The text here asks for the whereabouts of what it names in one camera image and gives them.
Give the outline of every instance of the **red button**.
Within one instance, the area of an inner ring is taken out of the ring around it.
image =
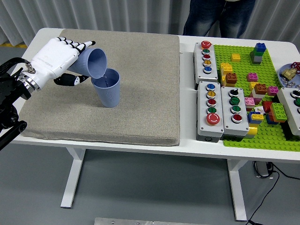
[[[239,115],[239,114],[234,114],[232,117],[231,117],[231,120],[234,122],[234,123],[240,123],[242,121],[242,116]]]
[[[206,120],[211,125],[216,125],[220,122],[220,117],[216,113],[209,113],[206,116]]]
[[[206,102],[206,105],[211,107],[211,106],[216,106],[216,103],[217,102],[213,98],[211,98]]]
[[[210,60],[210,55],[203,55],[203,56],[202,56],[202,59],[203,59],[203,60]]]
[[[201,47],[203,49],[208,49],[208,48],[210,48],[210,46],[211,46],[211,43],[209,41],[202,41],[201,42]]]

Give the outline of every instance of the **large red button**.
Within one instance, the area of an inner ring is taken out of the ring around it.
[[[206,116],[206,120],[211,125],[216,125],[220,122],[220,117],[216,113],[209,113]]]
[[[208,48],[210,48],[210,46],[211,46],[211,43],[209,41],[202,41],[201,42],[201,47],[203,49],[208,49]]]

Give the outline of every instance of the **cup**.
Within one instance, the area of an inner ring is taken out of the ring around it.
[[[102,77],[107,68],[107,58],[100,48],[87,48],[84,50],[68,70],[98,79]]]
[[[91,80],[105,107],[112,108],[118,105],[120,101],[120,75],[116,70],[108,68],[104,76]]]

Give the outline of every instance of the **person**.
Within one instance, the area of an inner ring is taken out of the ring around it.
[[[221,37],[240,38],[254,4],[255,0],[191,0],[183,35],[205,36],[219,20]]]

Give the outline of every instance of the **gray cushion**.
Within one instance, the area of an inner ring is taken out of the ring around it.
[[[76,42],[95,40],[108,68],[120,73],[120,103],[105,108],[90,78],[75,87],[49,81],[25,102],[22,133],[47,140],[173,146],[180,140],[179,38],[175,35],[63,30]]]

